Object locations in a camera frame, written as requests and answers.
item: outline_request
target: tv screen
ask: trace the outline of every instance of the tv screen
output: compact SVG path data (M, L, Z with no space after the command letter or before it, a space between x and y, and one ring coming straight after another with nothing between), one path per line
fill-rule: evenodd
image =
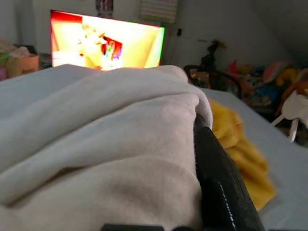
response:
M100 70L159 65L165 29L75 13L51 11L52 66Z

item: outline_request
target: mattress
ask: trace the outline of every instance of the mattress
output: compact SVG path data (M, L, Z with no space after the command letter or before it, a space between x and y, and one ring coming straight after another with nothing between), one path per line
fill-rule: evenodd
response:
M35 101L99 72L62 65L0 82L0 122ZM269 162L269 175L277 189L277 196L260 212L265 229L307 230L308 150L291 143L235 96L215 90L204 89L204 92L242 117L248 138Z

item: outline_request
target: ceiling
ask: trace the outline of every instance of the ceiling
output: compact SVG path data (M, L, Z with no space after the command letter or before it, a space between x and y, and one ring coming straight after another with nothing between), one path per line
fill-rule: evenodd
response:
M263 23L298 61L308 62L308 0L251 0Z

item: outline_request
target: colorful toy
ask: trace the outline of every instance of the colorful toy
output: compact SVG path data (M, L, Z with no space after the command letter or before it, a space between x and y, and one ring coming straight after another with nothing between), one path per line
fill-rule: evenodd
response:
M283 86L285 83L291 85L296 82L296 78L297 70L293 68L287 68L278 75L276 78L276 83L278 86Z

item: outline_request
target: yellow cloth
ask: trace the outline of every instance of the yellow cloth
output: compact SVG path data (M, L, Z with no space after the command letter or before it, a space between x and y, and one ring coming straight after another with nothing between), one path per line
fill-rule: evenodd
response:
M246 138L240 117L210 100L214 116L213 132L221 146L235 161L256 209L261 210L275 195L267 176L268 164L260 151Z

